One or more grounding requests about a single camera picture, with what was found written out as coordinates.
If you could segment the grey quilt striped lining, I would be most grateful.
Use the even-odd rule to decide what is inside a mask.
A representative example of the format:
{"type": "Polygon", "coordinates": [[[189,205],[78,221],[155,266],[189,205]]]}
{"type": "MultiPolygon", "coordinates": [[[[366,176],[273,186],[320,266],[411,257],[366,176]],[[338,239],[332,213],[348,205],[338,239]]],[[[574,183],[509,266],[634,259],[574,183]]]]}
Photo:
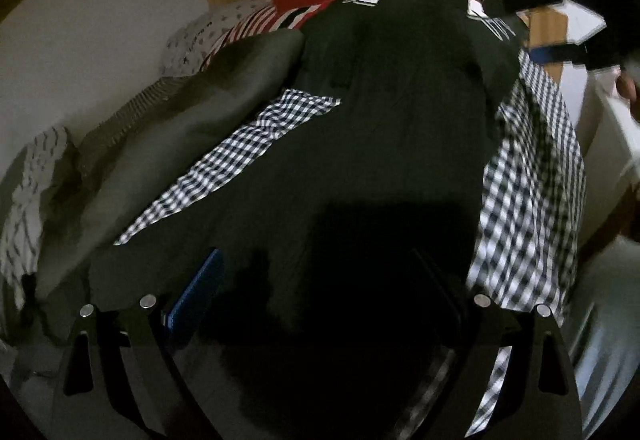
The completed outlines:
{"type": "Polygon", "coordinates": [[[34,276],[56,193],[74,173],[70,132],[55,125],[15,157],[1,181],[1,316],[16,319],[24,307],[24,281],[34,276]]]}

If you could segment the white dotted pillow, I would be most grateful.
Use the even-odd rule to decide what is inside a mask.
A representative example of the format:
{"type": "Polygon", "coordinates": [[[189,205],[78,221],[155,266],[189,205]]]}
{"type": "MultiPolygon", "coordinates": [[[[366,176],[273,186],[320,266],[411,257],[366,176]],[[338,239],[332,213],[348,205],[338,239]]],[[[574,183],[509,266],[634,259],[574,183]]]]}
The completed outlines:
{"type": "Polygon", "coordinates": [[[162,77],[192,76],[200,70],[216,41],[270,0],[239,0],[214,6],[170,36],[160,58],[162,77]]]}

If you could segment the right leg grey trousers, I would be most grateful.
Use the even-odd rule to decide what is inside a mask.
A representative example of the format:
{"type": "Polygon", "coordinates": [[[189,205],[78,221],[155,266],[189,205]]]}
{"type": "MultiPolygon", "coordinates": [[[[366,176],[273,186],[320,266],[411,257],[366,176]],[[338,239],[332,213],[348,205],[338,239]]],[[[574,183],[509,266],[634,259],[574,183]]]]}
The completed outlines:
{"type": "Polygon", "coordinates": [[[639,371],[638,243],[616,237],[585,265],[562,334],[590,439],[639,371]]]}

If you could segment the olive grey blanket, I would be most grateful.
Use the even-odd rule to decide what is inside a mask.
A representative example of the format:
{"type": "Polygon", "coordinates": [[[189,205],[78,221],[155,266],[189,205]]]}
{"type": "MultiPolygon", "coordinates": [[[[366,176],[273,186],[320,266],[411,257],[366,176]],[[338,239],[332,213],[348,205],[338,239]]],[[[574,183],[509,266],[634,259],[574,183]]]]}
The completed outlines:
{"type": "Polygon", "coordinates": [[[150,109],[91,174],[75,172],[55,198],[38,263],[38,299],[96,247],[116,241],[193,163],[278,96],[303,46],[303,33],[291,29],[232,43],[150,109]]]}

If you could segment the large black jacket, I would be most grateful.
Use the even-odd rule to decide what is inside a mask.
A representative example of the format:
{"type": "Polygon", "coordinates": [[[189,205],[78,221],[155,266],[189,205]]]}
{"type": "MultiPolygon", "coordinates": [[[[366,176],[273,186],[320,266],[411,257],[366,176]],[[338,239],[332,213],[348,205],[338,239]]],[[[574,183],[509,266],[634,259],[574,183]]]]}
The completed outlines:
{"type": "Polygon", "coordinates": [[[483,171],[518,44],[470,0],[336,1],[303,25],[288,91],[332,108],[221,189],[91,261],[98,306],[224,275],[196,321],[240,404],[226,438],[390,439],[466,298],[483,171]]]}

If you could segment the black white checkered bedsheet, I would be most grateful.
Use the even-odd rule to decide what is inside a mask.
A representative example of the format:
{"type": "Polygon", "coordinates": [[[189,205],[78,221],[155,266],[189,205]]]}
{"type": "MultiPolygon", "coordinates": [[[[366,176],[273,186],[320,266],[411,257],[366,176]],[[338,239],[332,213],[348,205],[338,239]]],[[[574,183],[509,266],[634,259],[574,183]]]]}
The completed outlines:
{"type": "MultiPolygon", "coordinates": [[[[456,357],[440,337],[474,293],[484,293],[506,310],[528,311],[544,303],[560,311],[574,282],[586,184],[582,157],[558,88],[526,55],[518,56],[518,62],[518,79],[497,109],[498,145],[483,171],[466,298],[448,311],[448,323],[436,334],[437,356],[427,382],[391,439],[415,431],[448,386],[456,357]]],[[[171,187],[114,248],[221,189],[277,139],[331,108],[327,98],[311,100],[300,91],[283,91],[171,187]]],[[[227,412],[237,408],[238,387],[218,354],[204,351],[196,327],[192,351],[193,359],[184,365],[186,379],[198,389],[220,377],[231,380],[239,400],[227,412]]]]}

